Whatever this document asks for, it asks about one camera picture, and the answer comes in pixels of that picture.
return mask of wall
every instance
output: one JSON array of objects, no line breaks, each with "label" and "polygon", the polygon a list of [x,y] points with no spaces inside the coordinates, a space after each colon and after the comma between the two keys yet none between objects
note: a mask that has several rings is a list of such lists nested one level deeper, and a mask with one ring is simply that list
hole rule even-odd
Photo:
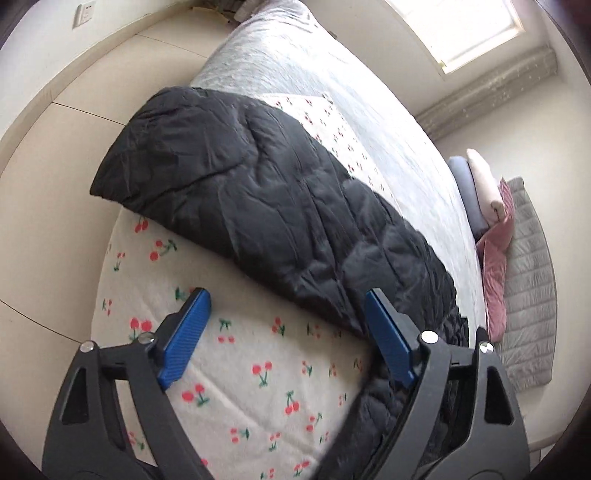
[{"label": "wall", "polygon": [[40,0],[0,50],[0,137],[33,97],[105,37],[179,0],[98,0],[92,20],[72,29],[82,0]]},{"label": "wall", "polygon": [[556,76],[436,142],[444,158],[475,148],[494,175],[522,176],[548,240],[558,294],[556,354],[552,382],[519,395],[530,443],[566,428],[591,381],[589,132],[591,109]]},{"label": "wall", "polygon": [[387,0],[303,0],[324,28],[416,115],[504,61],[547,42],[532,0],[513,0],[525,33],[442,76],[426,47]]}]

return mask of bed sheet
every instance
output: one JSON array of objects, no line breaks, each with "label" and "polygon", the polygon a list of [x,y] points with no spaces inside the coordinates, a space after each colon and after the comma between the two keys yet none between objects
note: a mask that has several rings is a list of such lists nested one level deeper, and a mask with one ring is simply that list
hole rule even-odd
[{"label": "bed sheet", "polygon": [[268,0],[218,47],[191,85],[248,96],[328,94],[383,174],[392,204],[425,236],[454,279],[474,346],[476,328],[486,327],[485,304],[455,180],[394,94],[304,4]]},{"label": "bed sheet", "polygon": [[[298,119],[352,176],[395,203],[327,95],[260,98]],[[101,346],[134,340],[195,287],[210,291],[212,315],[183,378],[167,391],[193,446],[217,479],[309,478],[360,391],[370,346],[125,209],[103,263],[92,338]],[[152,462],[129,390],[118,388],[135,452]]]}]

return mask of metal bolt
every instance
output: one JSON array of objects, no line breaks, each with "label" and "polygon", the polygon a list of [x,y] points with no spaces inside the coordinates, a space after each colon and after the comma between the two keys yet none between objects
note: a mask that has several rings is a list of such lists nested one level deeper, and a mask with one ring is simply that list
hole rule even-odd
[{"label": "metal bolt", "polygon": [[152,332],[143,332],[139,334],[138,342],[142,345],[149,345],[154,341],[154,334]]},{"label": "metal bolt", "polygon": [[495,347],[490,342],[480,342],[479,348],[482,353],[492,353],[495,351]]},{"label": "metal bolt", "polygon": [[425,343],[437,343],[439,340],[439,335],[435,332],[432,332],[431,330],[425,330],[423,333],[421,333],[421,339]]},{"label": "metal bolt", "polygon": [[83,344],[80,345],[80,352],[88,353],[95,349],[95,343],[91,342],[90,340],[85,341]]}]

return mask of gray mattress pad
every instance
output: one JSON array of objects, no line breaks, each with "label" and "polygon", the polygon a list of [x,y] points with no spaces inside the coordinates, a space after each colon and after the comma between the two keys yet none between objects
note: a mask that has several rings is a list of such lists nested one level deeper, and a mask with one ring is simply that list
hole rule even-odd
[{"label": "gray mattress pad", "polygon": [[510,180],[515,233],[507,250],[507,328],[498,351],[517,391],[552,380],[556,345],[556,279],[542,225],[523,179]]}]

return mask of electrical outlet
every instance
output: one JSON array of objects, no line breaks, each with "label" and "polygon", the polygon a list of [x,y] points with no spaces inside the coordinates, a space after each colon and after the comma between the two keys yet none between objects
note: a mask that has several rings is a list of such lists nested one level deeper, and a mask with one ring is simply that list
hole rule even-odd
[{"label": "electrical outlet", "polygon": [[76,9],[76,17],[74,18],[74,28],[79,27],[92,18],[92,15],[95,13],[95,5],[96,0],[78,5],[78,8]]}]

